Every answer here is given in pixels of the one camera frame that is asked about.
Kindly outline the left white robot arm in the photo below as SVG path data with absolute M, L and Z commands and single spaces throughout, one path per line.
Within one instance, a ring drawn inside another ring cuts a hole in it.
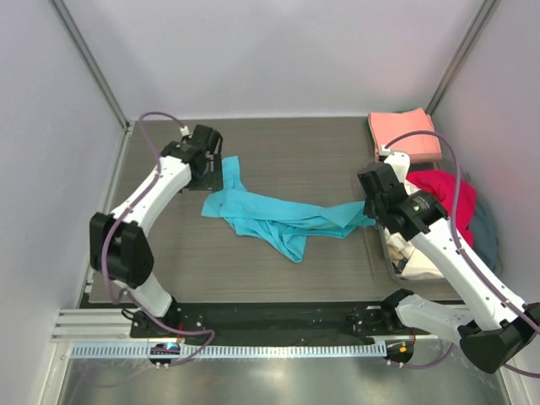
M 176 301 L 154 275 L 149 231 L 183 190 L 223 189 L 223 136 L 201 124 L 193 131 L 183 127 L 181 135 L 157 155 L 155 167 L 131 196 L 89 221 L 90 266 L 103 275 L 108 289 L 126 292 L 149 312 L 149 326 L 163 338 L 177 331 L 179 317 Z

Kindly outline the turquoise t shirt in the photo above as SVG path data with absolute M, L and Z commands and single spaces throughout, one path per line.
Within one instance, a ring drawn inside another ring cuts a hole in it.
M 310 236 L 343 239 L 375 225 L 364 214 L 362 201 L 325 208 L 249 192 L 236 156 L 223 161 L 223 184 L 223 190 L 206 198 L 201 215 L 224 219 L 238 236 L 264 240 L 293 263 L 303 262 Z

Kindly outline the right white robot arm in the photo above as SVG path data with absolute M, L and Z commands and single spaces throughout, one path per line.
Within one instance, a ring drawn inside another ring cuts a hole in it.
M 459 346 L 473 365 L 489 374 L 539 334 L 539 305 L 525 303 L 505 287 L 460 236 L 434 196 L 424 191 L 407 194 L 388 163 L 372 162 L 358 178 L 365 215 L 410 240 L 466 305 L 458 310 L 400 289 L 381 302 L 380 321 L 387 332 L 415 328 L 434 334 Z

